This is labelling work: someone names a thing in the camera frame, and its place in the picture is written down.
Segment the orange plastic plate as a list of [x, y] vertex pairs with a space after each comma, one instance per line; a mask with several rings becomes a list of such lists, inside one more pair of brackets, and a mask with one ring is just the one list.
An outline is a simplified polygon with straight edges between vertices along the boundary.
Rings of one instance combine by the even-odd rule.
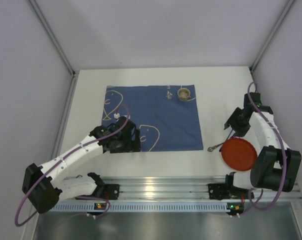
[[221, 156], [230, 168], [241, 172], [251, 170], [258, 158], [254, 146], [238, 137], [232, 137], [222, 145]]

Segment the blue cloth placemat gold print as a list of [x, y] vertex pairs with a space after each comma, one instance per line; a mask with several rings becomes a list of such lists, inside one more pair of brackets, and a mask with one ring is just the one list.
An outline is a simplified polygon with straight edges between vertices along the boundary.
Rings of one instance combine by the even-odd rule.
[[203, 150], [196, 89], [186, 85], [190, 98], [178, 97], [179, 85], [108, 86], [102, 112], [103, 125], [115, 122], [115, 111], [140, 129], [142, 152]]

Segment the speckled ceramic cup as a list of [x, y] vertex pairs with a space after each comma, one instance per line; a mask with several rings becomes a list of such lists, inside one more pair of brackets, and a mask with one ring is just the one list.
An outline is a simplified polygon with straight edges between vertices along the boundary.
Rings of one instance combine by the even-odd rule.
[[187, 102], [191, 97], [191, 91], [188, 88], [181, 87], [177, 91], [177, 97], [182, 102]]

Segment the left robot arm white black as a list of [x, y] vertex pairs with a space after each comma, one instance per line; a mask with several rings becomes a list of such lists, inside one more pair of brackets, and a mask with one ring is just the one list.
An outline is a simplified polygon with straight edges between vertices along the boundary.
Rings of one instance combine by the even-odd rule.
[[95, 127], [80, 143], [56, 158], [39, 166], [29, 165], [24, 174], [22, 191], [39, 214], [51, 210], [57, 203], [80, 197], [106, 196], [100, 175], [69, 178], [69, 173], [89, 160], [106, 152], [135, 153], [141, 151], [140, 129], [126, 116], [108, 126]]

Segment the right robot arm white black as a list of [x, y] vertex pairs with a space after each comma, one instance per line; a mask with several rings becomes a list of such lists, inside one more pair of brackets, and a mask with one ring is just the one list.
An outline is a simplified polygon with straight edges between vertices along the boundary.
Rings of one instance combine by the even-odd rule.
[[271, 107], [261, 95], [244, 95], [243, 108], [237, 107], [224, 127], [233, 136], [221, 147], [224, 162], [234, 171], [228, 175], [236, 188], [262, 188], [290, 192], [295, 184], [302, 156], [282, 140]]

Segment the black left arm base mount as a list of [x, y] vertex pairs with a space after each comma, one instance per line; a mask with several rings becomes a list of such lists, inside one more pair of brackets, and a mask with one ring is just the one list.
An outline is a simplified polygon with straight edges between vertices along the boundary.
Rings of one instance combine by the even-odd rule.
[[90, 200], [90, 199], [104, 199], [104, 200], [117, 200], [120, 194], [120, 185], [119, 184], [109, 184], [104, 183], [100, 175], [90, 172], [87, 174], [89, 178], [91, 178], [96, 184], [96, 188], [92, 194], [82, 194], [77, 196], [77, 200]]

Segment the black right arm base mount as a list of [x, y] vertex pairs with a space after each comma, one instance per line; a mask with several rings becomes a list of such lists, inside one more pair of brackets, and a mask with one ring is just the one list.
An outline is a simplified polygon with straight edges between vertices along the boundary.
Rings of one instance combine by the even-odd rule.
[[231, 172], [225, 176], [224, 183], [208, 184], [210, 200], [245, 200], [249, 199], [249, 190], [234, 186], [234, 176], [236, 172]]

